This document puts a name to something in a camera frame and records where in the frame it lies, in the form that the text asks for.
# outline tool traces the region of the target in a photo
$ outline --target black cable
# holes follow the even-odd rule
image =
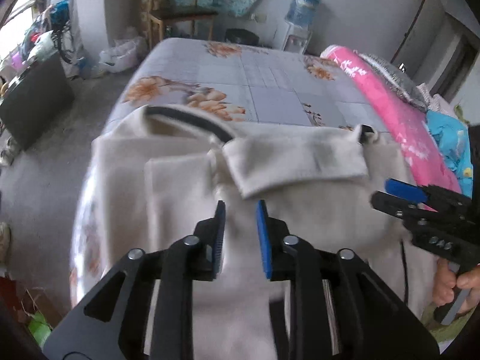
[[[407,256],[405,255],[405,245],[400,241],[400,249],[402,250],[403,276],[405,281],[405,295],[403,302],[408,307],[409,305],[409,269],[407,267]]]

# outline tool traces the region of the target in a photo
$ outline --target chair seat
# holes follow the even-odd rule
[[[214,9],[191,6],[165,7],[150,11],[150,14],[159,20],[176,20],[195,16],[215,16],[218,12]]]

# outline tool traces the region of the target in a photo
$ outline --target human hand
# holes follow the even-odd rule
[[[442,258],[438,259],[437,273],[433,283],[433,301],[437,306],[453,302],[455,285],[462,290],[471,288],[469,296],[463,302],[458,313],[473,309],[480,302],[480,266],[456,278],[455,274],[448,269],[448,261]]]

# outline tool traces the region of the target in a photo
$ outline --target floral bedsheet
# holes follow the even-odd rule
[[[244,45],[164,40],[131,78],[104,132],[145,104],[184,104],[232,122],[349,129],[366,124],[388,134],[369,101],[335,62]],[[95,222],[94,163],[77,207],[70,268],[74,306],[105,270]]]

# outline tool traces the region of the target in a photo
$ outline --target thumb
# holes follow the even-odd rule
[[[475,267],[470,272],[460,275],[457,279],[457,287],[466,288],[480,288],[480,267]]]

